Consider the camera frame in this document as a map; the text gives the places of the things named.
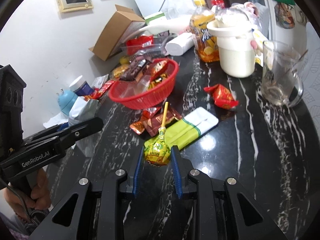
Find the left human hand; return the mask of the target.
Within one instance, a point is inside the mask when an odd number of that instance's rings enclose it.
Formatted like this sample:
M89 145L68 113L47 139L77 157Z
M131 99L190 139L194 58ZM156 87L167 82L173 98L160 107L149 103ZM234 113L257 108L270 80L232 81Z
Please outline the left human hand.
M21 191L16 191L24 199L27 208L45 210L50 208L52 204L50 191L48 189L48 178L45 170L42 168L37 172L37 183L33 187L31 193L25 194ZM9 206L13 209L14 213L24 220L27 220L27 216L19 198L7 188L4 189L3 196Z

